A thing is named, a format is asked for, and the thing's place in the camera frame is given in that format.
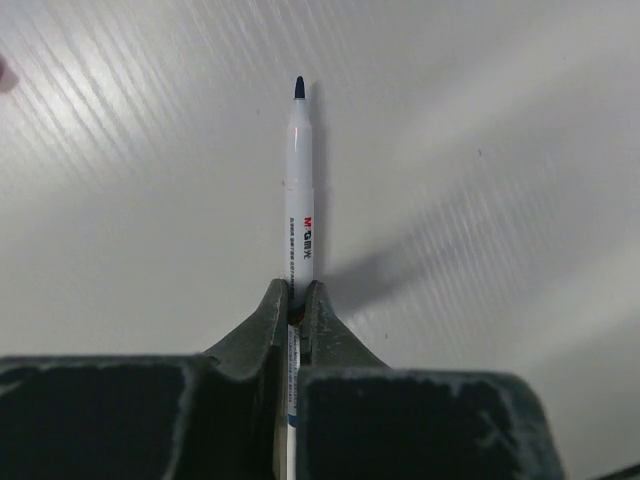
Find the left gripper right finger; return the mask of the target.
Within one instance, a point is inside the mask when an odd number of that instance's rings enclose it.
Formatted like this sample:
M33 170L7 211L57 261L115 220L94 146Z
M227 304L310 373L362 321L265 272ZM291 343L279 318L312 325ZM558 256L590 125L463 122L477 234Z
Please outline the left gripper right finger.
M301 479L561 479L543 405L505 372L386 365L309 288L298 376Z

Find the blue pen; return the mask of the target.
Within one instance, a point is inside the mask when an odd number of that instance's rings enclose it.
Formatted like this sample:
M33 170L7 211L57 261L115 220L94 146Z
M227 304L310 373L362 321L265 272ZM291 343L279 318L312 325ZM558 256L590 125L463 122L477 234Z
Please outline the blue pen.
M304 78L296 78L287 129L285 188L285 281L288 287L286 377L286 477L294 479L297 380L302 364L302 321L314 280L313 134Z

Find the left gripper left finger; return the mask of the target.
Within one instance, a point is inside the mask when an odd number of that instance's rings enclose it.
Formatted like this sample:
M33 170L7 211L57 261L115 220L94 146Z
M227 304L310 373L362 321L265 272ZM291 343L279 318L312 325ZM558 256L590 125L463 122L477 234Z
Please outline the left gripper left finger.
M283 281L204 352L1 360L5 479L274 479Z

